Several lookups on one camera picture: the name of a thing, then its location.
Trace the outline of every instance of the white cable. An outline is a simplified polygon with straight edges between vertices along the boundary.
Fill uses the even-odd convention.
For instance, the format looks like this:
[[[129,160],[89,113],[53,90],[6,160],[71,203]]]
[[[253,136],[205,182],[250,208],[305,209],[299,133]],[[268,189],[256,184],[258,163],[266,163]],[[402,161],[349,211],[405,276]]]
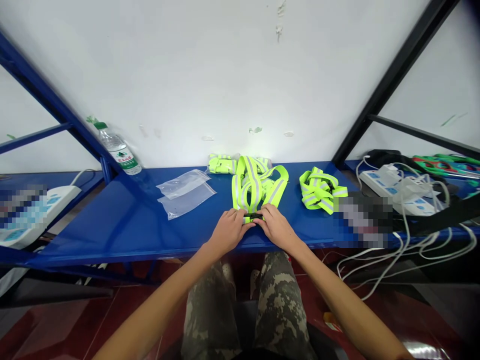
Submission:
[[[427,250],[427,251],[440,249],[440,248],[443,248],[443,247],[445,246],[445,244],[448,244],[448,242],[450,242],[450,239],[452,238],[452,228],[449,227],[448,230],[449,230],[449,233],[450,233],[450,234],[449,234],[449,236],[448,236],[448,239],[445,241],[445,243],[443,243],[443,244],[440,245],[440,246],[431,248],[431,249],[429,249],[429,250]],[[445,258],[448,258],[448,257],[450,257],[450,256],[460,254],[462,251],[465,250],[465,249],[460,249],[460,250],[458,250],[458,251],[451,252],[451,253],[445,254],[445,255],[427,257],[427,256],[425,256],[425,255],[422,254],[422,253],[424,252],[424,249],[425,249],[426,246],[428,246],[428,245],[422,246],[422,247],[420,248],[420,251],[418,252],[418,254],[419,254],[422,258],[427,259],[427,260],[445,259]]]
[[[325,259],[327,258],[327,256],[330,255],[331,253],[341,255],[341,256],[343,256],[344,258],[348,258],[347,255],[344,255],[344,254],[342,254],[342,253],[339,253],[338,251],[333,251],[333,250],[331,250],[331,251],[329,251],[329,252],[327,252],[327,253],[325,254],[325,256],[323,257],[323,259],[321,260],[321,262],[324,263],[324,262],[325,262]]]
[[[378,167],[375,167],[375,166],[370,165],[370,164],[367,162],[367,160],[365,160],[365,158],[369,158],[369,157],[370,157],[370,155],[365,155],[365,156],[363,157],[363,159],[358,163],[358,165],[357,165],[356,168],[355,168],[356,179],[358,180],[358,184],[359,184],[359,186],[360,186],[360,191],[362,191],[362,181],[360,180],[360,175],[359,175],[360,165],[362,165],[362,163],[365,163],[365,164],[367,164],[369,167],[371,167],[371,168],[373,168],[373,169],[375,169],[375,170],[378,170],[378,169],[379,169]]]
[[[355,172],[356,172],[356,176],[357,176],[357,179],[358,179],[358,182],[360,183],[360,189],[361,189],[361,186],[362,186],[362,183],[360,181],[360,176],[359,176],[359,167],[360,165],[362,164],[362,162],[365,162],[367,165],[369,165],[366,161],[365,161],[365,157],[363,158],[363,160],[358,164],[358,166],[356,167],[355,169]],[[450,194],[448,192],[448,189],[446,187],[446,185],[441,182],[441,181],[431,181],[430,179],[430,175],[428,173],[424,174],[424,175],[420,175],[415,169],[413,169],[412,167],[404,164],[404,163],[401,163],[401,162],[394,162],[392,165],[402,165],[402,166],[405,166],[406,168],[410,169],[414,174],[417,175],[417,179],[420,180],[421,182],[423,183],[426,183],[429,185],[429,188],[430,188],[430,191],[431,191],[431,198],[432,198],[432,201],[433,201],[433,207],[435,209],[435,212],[438,211],[438,207],[437,205],[439,205],[440,209],[443,208],[443,205],[442,203],[438,200],[438,198],[436,197],[436,195],[434,194],[434,190],[433,190],[433,184],[440,184],[442,186],[442,189],[443,191],[445,192],[445,204],[446,206],[448,207],[450,205]],[[405,179],[405,173],[402,171],[402,170],[398,170],[399,172],[401,172],[401,180],[404,180]],[[363,254],[366,254],[368,251],[362,251],[361,253],[359,254],[356,254],[354,256],[351,256],[351,257],[348,257],[346,259],[343,259],[342,261],[340,261],[338,263],[338,266],[337,266],[337,272],[338,272],[338,275],[340,276],[340,278],[342,280],[344,280],[346,277],[348,277],[349,275],[351,275],[352,273],[354,273],[355,271],[361,269],[361,268],[365,268],[369,265],[372,265],[372,264],[376,264],[376,263],[379,263],[381,261],[384,261],[386,259],[389,259],[393,256],[396,256],[393,261],[390,263],[390,265],[383,271],[383,273],[380,275],[380,277],[376,278],[376,279],[371,279],[371,280],[367,280],[366,282],[369,282],[369,281],[376,281],[375,282],[375,285],[373,286],[373,288],[371,289],[371,291],[364,297],[362,298],[362,300],[366,300],[368,299],[373,293],[374,291],[376,290],[377,286],[380,284],[380,282],[382,281],[382,279],[384,278],[389,278],[393,275],[387,275],[387,272],[392,268],[392,266],[397,262],[397,260],[401,257],[401,256],[407,256],[407,255],[414,255],[414,254],[420,254],[422,252],[428,252],[428,251],[432,251],[432,250],[437,250],[437,249],[440,249],[444,246],[446,246],[450,240],[452,239],[452,236],[453,236],[453,233],[452,233],[452,228],[449,227],[448,228],[448,238],[447,240],[441,244],[440,246],[437,246],[437,247],[434,247],[434,248],[431,248],[431,249],[426,249],[426,247],[432,245],[433,243],[435,243],[435,241],[437,240],[438,236],[440,235],[440,232],[435,232],[435,233],[432,233],[430,234],[429,236],[427,236],[424,240],[420,241],[419,243],[413,245],[413,246],[410,246],[409,247],[409,243],[410,243],[410,229],[409,229],[409,226],[408,226],[408,222],[407,222],[407,217],[406,217],[406,214],[405,214],[405,207],[404,207],[404,200],[403,200],[403,192],[400,191],[400,201],[401,201],[401,208],[402,208],[402,215],[403,215],[403,220],[405,222],[405,230],[406,230],[406,233],[407,233],[407,239],[406,239],[406,242],[405,242],[405,245],[403,244],[403,241],[402,241],[402,238],[396,233],[394,232],[394,235],[399,238],[400,240],[400,248],[392,253],[392,254],[388,254],[388,255],[381,255],[381,256],[374,256],[374,257],[369,257],[369,258],[365,258],[365,259],[356,259],[356,260],[371,260],[371,259],[379,259],[379,260],[376,260],[376,261],[373,261],[373,262],[370,262],[366,265],[362,265],[362,266],[359,266],[355,269],[353,269],[352,271],[350,271],[347,275],[345,275],[343,278],[340,276],[340,271],[339,271],[339,265],[340,263],[342,262],[345,262],[345,261],[348,261],[350,259],[355,259]],[[461,226],[463,226],[465,229],[467,229],[467,231],[469,232],[470,234],[470,238],[472,239],[472,244],[473,244],[473,247],[470,247],[469,249],[462,249],[462,250],[459,250],[459,251],[456,251],[454,253],[450,253],[448,255],[443,255],[443,256],[438,256],[438,257],[432,257],[432,258],[427,258],[426,259],[431,259],[431,260],[435,260],[435,259],[443,259],[443,260],[440,260],[440,261],[436,261],[436,262],[433,262],[433,263],[430,263],[430,264],[426,264],[426,265],[423,265],[423,266],[420,266],[421,267],[425,267],[425,266],[429,266],[429,265],[434,265],[434,264],[437,264],[439,262],[443,262],[443,261],[447,261],[449,259],[454,259],[458,256],[461,256],[461,255],[464,255],[466,254],[467,252],[471,251],[477,244],[477,238],[475,237],[474,233],[469,229],[467,228],[466,226],[460,224]],[[409,252],[409,253],[405,253],[406,250],[410,250],[410,249],[413,249],[413,248],[416,248],[416,247],[420,247],[420,250],[419,251],[414,251],[414,252]],[[399,273],[403,273],[405,271],[400,271],[400,272],[397,272],[395,273],[394,275],[396,274],[399,274]]]
[[[95,170],[93,170],[93,169],[85,169],[85,170],[80,171],[80,172],[73,178],[73,180],[72,180],[71,183],[70,183],[70,186],[73,186],[73,185],[77,182],[77,180],[79,179],[79,177],[80,177],[84,172],[86,172],[86,171],[95,171]]]
[[[363,255],[363,254],[372,252],[372,251],[374,251],[374,250],[380,250],[380,249],[382,249],[382,248],[381,248],[381,247],[369,248],[369,249],[367,249],[367,250],[364,250],[364,251],[362,251],[362,252],[359,252],[358,254],[355,254],[355,255],[353,255],[353,256],[348,256],[347,258],[344,258],[343,260],[340,260],[340,261],[336,264],[336,272],[337,272],[337,274],[338,274],[338,277],[339,277],[340,279],[342,278],[342,275],[340,275],[340,269],[339,269],[341,263],[346,262],[346,261],[348,261],[348,260],[350,260],[350,259],[355,259],[356,257],[359,257],[359,256],[361,256],[361,255]]]
[[[425,267],[428,267],[428,266],[432,266],[432,265],[435,265],[435,264],[440,264],[440,263],[443,263],[443,262],[446,262],[448,260],[452,260],[452,259],[455,259],[455,258],[459,258],[469,252],[471,252],[476,246],[477,246],[477,237],[475,236],[474,232],[467,226],[463,225],[463,224],[460,224],[460,226],[462,226],[463,228],[465,228],[465,230],[467,230],[468,234],[470,235],[470,239],[471,239],[471,242],[470,244],[464,248],[464,252],[461,253],[461,254],[457,254],[457,255],[454,255],[454,256],[451,256],[449,258],[446,258],[446,259],[443,259],[443,260],[439,260],[439,261],[434,261],[434,262],[430,262],[428,264],[425,264],[425,265],[420,265],[420,266],[415,266],[415,267],[412,267],[412,268],[408,268],[406,270],[402,270],[402,271],[397,271],[397,272],[394,272],[390,275],[385,275],[383,276],[383,279],[384,278],[391,278],[395,275],[398,275],[398,274],[402,274],[402,273],[406,273],[406,272],[409,272],[411,270],[415,270],[415,269],[421,269],[421,268],[425,268]],[[361,284],[359,284],[358,286],[355,286],[355,287],[352,287],[351,289],[352,290],[355,290],[355,289],[358,289],[360,287],[362,287],[363,285],[365,285],[366,283],[369,283],[371,281],[375,281],[375,280],[378,280],[380,279],[379,277],[377,278],[373,278],[373,279],[368,279],[364,282],[362,282]]]
[[[401,172],[401,179],[403,180],[405,178],[405,173],[403,172],[403,170],[399,170]],[[378,278],[378,280],[375,282],[375,285],[373,285],[373,287],[371,288],[370,292],[362,297],[362,301],[365,301],[367,300],[370,296],[372,296],[372,294],[375,292],[375,290],[377,289],[378,285],[380,284],[380,282],[382,281],[382,279],[384,278],[384,276],[388,273],[388,271],[392,268],[393,265],[395,265],[395,263],[397,262],[398,259],[400,259],[400,257],[402,256],[403,252],[405,251],[406,248],[409,247],[409,243],[410,243],[410,228],[409,228],[409,223],[407,221],[407,215],[405,214],[405,206],[404,206],[404,197],[403,197],[403,191],[402,189],[400,189],[400,201],[401,201],[401,214],[403,216],[403,221],[405,223],[405,232],[406,232],[406,241],[405,241],[405,245],[403,244],[402,242],[402,238],[400,237],[400,235],[398,235],[396,232],[394,233],[395,236],[400,240],[400,248],[399,248],[399,251],[397,251],[398,255],[392,260],[392,262],[390,263],[390,265],[388,265],[386,267],[386,269],[381,273],[380,277]]]

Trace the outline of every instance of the plastic water bottle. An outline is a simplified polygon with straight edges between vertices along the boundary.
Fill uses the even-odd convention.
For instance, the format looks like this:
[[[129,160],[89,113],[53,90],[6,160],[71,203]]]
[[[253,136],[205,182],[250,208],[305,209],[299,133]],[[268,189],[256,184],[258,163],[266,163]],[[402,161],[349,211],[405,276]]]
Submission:
[[[100,142],[128,175],[136,175],[142,171],[142,167],[120,136],[111,132],[104,122],[97,122],[94,125],[98,129]]]

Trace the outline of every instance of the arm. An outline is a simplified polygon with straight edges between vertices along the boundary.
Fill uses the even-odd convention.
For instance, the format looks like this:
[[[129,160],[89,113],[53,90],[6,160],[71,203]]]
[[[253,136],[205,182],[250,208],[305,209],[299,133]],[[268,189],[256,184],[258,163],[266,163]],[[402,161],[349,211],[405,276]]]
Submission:
[[[259,213],[265,221],[253,221],[263,228],[272,243],[298,261],[363,356],[372,360],[413,359],[374,312],[300,240],[275,206],[266,204]]]
[[[255,226],[254,223],[242,225],[245,213],[245,210],[225,211],[210,240],[125,320],[93,360],[143,359],[166,330],[190,288]]]

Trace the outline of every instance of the folded reflective vest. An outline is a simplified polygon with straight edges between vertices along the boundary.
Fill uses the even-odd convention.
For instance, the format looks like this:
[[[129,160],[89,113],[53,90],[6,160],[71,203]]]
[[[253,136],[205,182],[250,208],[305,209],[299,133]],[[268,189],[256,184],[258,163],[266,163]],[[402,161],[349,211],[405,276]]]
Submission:
[[[289,173],[282,165],[268,169],[262,174],[258,174],[259,168],[259,161],[254,157],[240,156],[238,159],[236,175],[231,180],[234,209],[245,209],[247,213],[254,214],[261,200],[264,204],[278,207],[289,181]],[[275,171],[279,172],[280,177],[274,181],[269,177]],[[247,197],[249,192],[251,193],[250,202]],[[245,217],[244,222],[250,223],[250,217]]]
[[[266,173],[272,168],[270,159],[266,157],[251,157],[253,166],[259,174]],[[235,175],[237,169],[237,160],[232,159],[230,155],[211,153],[208,156],[208,170],[212,174],[232,174]]]
[[[334,213],[333,198],[349,195],[346,186],[339,186],[336,177],[324,173],[318,167],[306,171],[300,176],[302,203],[307,209],[323,209],[329,215]]]
[[[237,161],[230,155],[210,154],[208,156],[208,170],[212,174],[235,174]]]

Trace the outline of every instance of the bottle label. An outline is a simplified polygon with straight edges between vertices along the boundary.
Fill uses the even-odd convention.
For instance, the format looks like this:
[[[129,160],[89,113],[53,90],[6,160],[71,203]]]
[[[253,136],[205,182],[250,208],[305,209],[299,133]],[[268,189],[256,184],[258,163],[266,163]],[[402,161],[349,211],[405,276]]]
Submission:
[[[132,169],[139,164],[128,147],[124,147],[118,151],[110,151],[110,154],[124,170]]]

